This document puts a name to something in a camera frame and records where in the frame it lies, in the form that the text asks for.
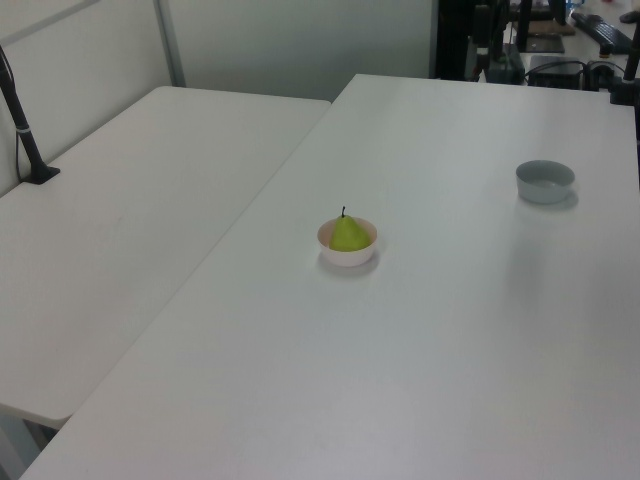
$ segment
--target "gray bowl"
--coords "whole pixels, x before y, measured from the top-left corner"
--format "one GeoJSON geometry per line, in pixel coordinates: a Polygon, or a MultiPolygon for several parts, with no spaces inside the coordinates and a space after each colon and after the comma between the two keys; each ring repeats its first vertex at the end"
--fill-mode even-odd
{"type": "Polygon", "coordinates": [[[534,203],[557,203],[571,192],[576,175],[566,165],[549,160],[532,160],[516,169],[518,194],[534,203]]]}

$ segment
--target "white table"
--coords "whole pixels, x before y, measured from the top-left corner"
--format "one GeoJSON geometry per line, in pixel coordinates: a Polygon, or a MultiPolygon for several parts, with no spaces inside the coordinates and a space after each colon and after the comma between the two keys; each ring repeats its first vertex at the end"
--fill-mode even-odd
{"type": "Polygon", "coordinates": [[[0,411],[59,428],[328,105],[160,88],[0,199],[0,411]]]}
{"type": "Polygon", "coordinates": [[[607,95],[357,76],[23,480],[640,478],[639,220],[607,95]]]}

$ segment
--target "cable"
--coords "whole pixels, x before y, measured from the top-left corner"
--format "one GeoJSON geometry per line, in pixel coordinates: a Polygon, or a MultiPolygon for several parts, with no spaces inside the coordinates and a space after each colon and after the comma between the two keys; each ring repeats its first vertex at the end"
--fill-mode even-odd
{"type": "Polygon", "coordinates": [[[562,61],[562,62],[550,62],[550,63],[545,63],[544,65],[539,65],[536,68],[532,68],[531,70],[529,70],[527,73],[524,74],[525,79],[531,75],[532,73],[538,73],[541,72],[543,70],[547,70],[549,68],[553,68],[553,67],[557,67],[560,65],[582,65],[582,68],[588,68],[587,64],[584,62],[581,62],[580,60],[566,60],[566,61],[562,61]]]}
{"type": "Polygon", "coordinates": [[[20,156],[19,156],[19,152],[20,152],[20,135],[18,135],[18,132],[16,132],[16,175],[18,177],[18,183],[22,183],[22,177],[20,176],[20,156]]]}
{"type": "Polygon", "coordinates": [[[624,73],[624,68],[622,68],[620,65],[616,65],[613,62],[607,62],[604,60],[593,60],[589,63],[587,63],[587,65],[589,65],[590,67],[593,67],[594,65],[611,65],[612,67],[616,67],[618,70],[620,70],[622,73],[624,73]]]}
{"type": "MultiPolygon", "coordinates": [[[[9,71],[9,76],[11,77],[11,83],[13,84],[13,88],[16,88],[16,79],[13,76],[13,70],[11,70],[11,64],[9,63],[9,59],[4,53],[2,49],[2,45],[0,45],[0,58],[2,58],[2,63],[4,63],[5,67],[9,71]]],[[[16,176],[18,177],[18,183],[22,183],[22,176],[20,175],[20,135],[16,131],[16,176]]]]}
{"type": "Polygon", "coordinates": [[[11,77],[11,83],[15,87],[16,86],[16,80],[15,80],[15,77],[13,76],[13,70],[11,70],[11,64],[9,63],[9,59],[7,58],[7,56],[4,54],[4,50],[2,49],[2,45],[0,45],[0,58],[2,58],[2,63],[4,63],[5,67],[7,67],[7,70],[9,70],[9,76],[11,77]]]}

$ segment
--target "green pear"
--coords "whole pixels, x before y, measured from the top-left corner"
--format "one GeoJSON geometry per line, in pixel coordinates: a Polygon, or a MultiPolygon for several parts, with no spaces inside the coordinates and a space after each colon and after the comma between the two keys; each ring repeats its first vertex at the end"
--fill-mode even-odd
{"type": "Polygon", "coordinates": [[[371,237],[352,217],[345,215],[344,210],[345,207],[342,207],[342,215],[336,220],[329,248],[339,252],[355,252],[367,248],[371,245],[371,237]]]}

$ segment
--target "small bowl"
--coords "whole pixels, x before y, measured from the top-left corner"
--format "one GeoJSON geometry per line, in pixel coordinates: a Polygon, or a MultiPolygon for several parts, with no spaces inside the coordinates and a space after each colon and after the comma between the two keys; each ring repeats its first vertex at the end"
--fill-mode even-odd
{"type": "Polygon", "coordinates": [[[575,173],[566,165],[550,160],[532,160],[516,169],[518,194],[533,203],[558,203],[571,191],[575,173]]]}
{"type": "Polygon", "coordinates": [[[323,224],[318,230],[318,242],[320,242],[320,249],[322,255],[327,259],[329,263],[337,265],[339,267],[357,267],[368,261],[373,252],[376,249],[376,240],[378,239],[378,231],[372,223],[367,222],[362,218],[353,217],[358,225],[364,228],[369,237],[371,238],[371,245],[355,252],[339,252],[337,250],[331,250],[329,248],[329,242],[331,242],[331,236],[333,235],[333,229],[336,225],[336,218],[329,220],[323,224]]]}

